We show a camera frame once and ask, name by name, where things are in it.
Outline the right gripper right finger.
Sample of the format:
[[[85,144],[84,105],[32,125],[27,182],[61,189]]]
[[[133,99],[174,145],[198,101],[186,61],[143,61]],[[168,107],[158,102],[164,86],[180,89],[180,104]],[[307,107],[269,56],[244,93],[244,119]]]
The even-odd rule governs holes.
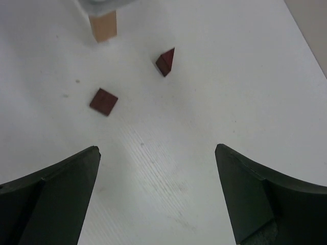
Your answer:
[[[218,144],[218,174],[236,244],[326,244],[326,187]]]

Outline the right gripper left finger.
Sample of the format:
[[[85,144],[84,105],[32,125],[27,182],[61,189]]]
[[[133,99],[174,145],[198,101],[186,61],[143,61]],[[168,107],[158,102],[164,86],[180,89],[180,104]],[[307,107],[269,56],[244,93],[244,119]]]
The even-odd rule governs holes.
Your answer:
[[[77,244],[100,159],[90,146],[1,184],[1,244]]]

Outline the natural long wood block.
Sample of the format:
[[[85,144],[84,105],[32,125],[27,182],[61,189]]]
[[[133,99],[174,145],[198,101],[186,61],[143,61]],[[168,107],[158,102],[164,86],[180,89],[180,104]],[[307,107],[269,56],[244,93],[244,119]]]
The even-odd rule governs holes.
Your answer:
[[[93,37],[97,43],[108,41],[117,36],[116,11],[102,16],[89,16],[89,22]]]

